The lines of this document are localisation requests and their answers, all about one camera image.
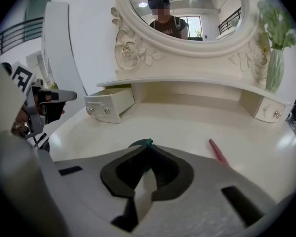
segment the pink pen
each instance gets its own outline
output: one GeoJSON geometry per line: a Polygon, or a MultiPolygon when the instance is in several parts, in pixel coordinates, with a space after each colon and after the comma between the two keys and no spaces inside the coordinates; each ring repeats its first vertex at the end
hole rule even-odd
{"type": "Polygon", "coordinates": [[[220,151],[220,149],[217,147],[217,145],[212,139],[209,140],[209,144],[211,144],[217,160],[229,166],[229,163],[226,157],[222,154],[222,152],[220,151]]]}

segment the green vase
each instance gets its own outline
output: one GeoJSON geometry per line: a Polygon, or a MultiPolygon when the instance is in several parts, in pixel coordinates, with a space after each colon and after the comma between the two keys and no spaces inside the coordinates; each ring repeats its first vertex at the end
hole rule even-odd
{"type": "Polygon", "coordinates": [[[267,67],[266,89],[276,93],[284,74],[284,59],[281,50],[273,49],[267,67]]]}

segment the vanity table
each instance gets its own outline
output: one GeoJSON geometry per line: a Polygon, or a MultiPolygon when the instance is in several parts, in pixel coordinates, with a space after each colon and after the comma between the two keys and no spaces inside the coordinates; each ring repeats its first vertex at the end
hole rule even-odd
{"type": "Polygon", "coordinates": [[[271,47],[258,1],[241,0],[232,34],[196,43],[158,32],[129,0],[116,0],[116,77],[97,84],[103,91],[85,96],[86,108],[50,136],[52,159],[107,154],[149,138],[215,158],[213,139],[230,166],[276,203],[293,193],[296,136],[285,119],[294,99],[265,89],[270,53],[262,50],[271,47]]]}

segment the balcony railing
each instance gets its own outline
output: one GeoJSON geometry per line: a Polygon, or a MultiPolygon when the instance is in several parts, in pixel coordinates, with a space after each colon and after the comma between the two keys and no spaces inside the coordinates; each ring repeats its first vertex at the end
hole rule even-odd
{"type": "Polygon", "coordinates": [[[44,18],[35,18],[5,29],[0,33],[0,55],[42,35],[44,18]]]}
{"type": "Polygon", "coordinates": [[[240,19],[240,14],[241,14],[241,8],[239,8],[238,10],[236,10],[230,17],[228,17],[225,21],[223,21],[219,26],[219,34],[222,34],[224,31],[229,30],[230,27],[232,27],[231,25],[231,21],[234,18],[239,18],[240,19]]]}

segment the white drawer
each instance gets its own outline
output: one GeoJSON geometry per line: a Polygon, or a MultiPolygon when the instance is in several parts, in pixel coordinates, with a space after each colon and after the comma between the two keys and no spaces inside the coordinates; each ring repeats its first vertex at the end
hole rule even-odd
{"type": "Polygon", "coordinates": [[[275,123],[281,117],[284,108],[283,104],[264,97],[254,117],[264,122],[275,123]]]}
{"type": "Polygon", "coordinates": [[[119,115],[135,103],[131,88],[105,89],[84,100],[90,116],[108,123],[121,123],[119,115]]]}

